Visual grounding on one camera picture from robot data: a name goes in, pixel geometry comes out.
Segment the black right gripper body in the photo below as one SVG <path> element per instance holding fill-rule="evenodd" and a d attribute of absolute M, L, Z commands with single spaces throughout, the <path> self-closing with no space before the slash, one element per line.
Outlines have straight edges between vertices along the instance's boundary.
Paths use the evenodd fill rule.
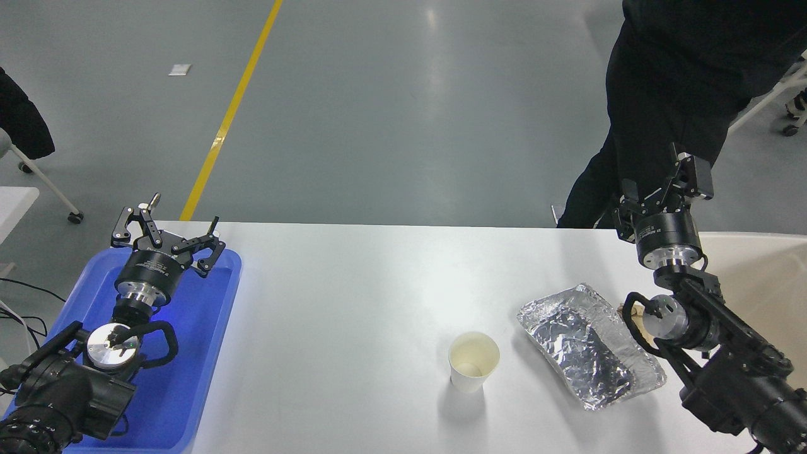
<path fill-rule="evenodd" d="M 637 258 L 649 260 L 654 251 L 683 250 L 688 260 L 701 260 L 702 247 L 688 211 L 661 212 L 634 223 Z"/>

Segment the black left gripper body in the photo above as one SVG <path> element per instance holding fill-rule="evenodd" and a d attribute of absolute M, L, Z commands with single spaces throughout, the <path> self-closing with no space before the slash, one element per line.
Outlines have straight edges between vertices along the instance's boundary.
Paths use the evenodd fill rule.
<path fill-rule="evenodd" d="M 153 301 L 170 301 L 179 287 L 183 265 L 172 256 L 152 250 L 135 250 L 115 281 L 119 296 L 150 295 Z"/>

